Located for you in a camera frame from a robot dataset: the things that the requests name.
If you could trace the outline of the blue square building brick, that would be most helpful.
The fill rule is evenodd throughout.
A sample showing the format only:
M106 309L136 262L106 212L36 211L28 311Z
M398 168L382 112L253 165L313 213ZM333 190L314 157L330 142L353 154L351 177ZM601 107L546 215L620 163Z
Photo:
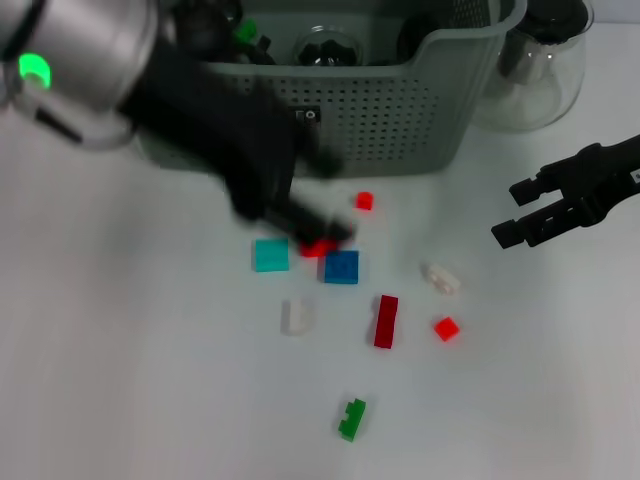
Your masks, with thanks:
M333 251L324 259L324 282L356 285L359 282L359 252Z

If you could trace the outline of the black round teapot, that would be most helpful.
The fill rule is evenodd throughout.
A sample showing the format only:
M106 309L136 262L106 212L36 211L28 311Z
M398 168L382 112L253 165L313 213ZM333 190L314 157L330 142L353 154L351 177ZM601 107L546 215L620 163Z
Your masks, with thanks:
M178 46L201 61L215 61L232 44L243 16L240 0L180 0L171 8Z

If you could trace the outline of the glass teapot black lid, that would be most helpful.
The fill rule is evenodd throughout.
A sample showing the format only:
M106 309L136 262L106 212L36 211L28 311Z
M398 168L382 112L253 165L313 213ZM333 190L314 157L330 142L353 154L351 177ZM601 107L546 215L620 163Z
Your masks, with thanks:
M590 0L527 0L478 103L476 125L528 132L562 118L575 104L586 69Z

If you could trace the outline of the teal square building brick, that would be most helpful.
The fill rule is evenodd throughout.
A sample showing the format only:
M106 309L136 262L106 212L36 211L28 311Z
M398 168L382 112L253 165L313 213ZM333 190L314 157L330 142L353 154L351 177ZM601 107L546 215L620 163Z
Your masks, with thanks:
M287 239L257 239L253 243L253 270L257 273L284 272L290 268Z

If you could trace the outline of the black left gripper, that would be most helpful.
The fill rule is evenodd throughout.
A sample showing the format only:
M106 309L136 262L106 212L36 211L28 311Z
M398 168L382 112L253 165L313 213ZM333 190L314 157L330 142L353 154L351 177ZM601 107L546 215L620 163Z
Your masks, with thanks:
M291 118L269 94L241 94L173 47L154 48L144 72L122 104L143 129L199 159L222 178L236 212L265 221L298 243L353 237L353 227L287 196L296 161ZM334 178L343 161L322 147L313 130L297 136L299 169Z

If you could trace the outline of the red sloped building brick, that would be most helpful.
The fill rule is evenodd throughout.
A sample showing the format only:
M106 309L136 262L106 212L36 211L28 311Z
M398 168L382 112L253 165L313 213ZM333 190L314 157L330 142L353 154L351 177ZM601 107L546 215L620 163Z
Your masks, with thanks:
M322 258L331 252L337 251L339 244L329 239L318 240L313 244L301 245L299 254L303 258Z

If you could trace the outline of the green notched building brick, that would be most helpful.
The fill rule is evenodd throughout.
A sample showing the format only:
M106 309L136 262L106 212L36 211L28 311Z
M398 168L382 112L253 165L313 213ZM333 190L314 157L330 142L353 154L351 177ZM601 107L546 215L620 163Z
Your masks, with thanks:
M338 425L338 432L341 437L349 442L353 442L357 435L360 423L366 411L366 402L355 398L347 403L344 417Z

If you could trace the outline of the grey perforated storage basket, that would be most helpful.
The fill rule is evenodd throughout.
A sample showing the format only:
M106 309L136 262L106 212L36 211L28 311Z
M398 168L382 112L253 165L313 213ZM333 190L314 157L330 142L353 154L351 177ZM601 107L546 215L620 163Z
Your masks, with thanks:
M345 177L425 174L455 156L527 0L240 0L243 16L271 39L276 65L217 64L230 86L271 90L315 127ZM406 19L435 14L440 28L397 60ZM340 27L363 46L361 66L297 66L292 49L314 26Z

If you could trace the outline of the dark red long brick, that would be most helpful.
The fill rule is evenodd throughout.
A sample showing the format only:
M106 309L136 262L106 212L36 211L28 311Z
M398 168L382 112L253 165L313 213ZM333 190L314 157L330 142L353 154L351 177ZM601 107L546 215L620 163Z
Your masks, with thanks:
M380 349L393 346L395 322L398 311L398 298L382 295L380 297L373 345Z

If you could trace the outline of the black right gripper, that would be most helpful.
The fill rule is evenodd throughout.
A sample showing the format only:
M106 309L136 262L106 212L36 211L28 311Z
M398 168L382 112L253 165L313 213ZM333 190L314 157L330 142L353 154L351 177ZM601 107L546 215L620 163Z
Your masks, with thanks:
M523 243L533 248L581 225L600 223L614 206L640 193L632 175L638 169L640 135L616 145L589 145L509 188L517 204L557 190L563 200L496 225L492 234L503 249Z

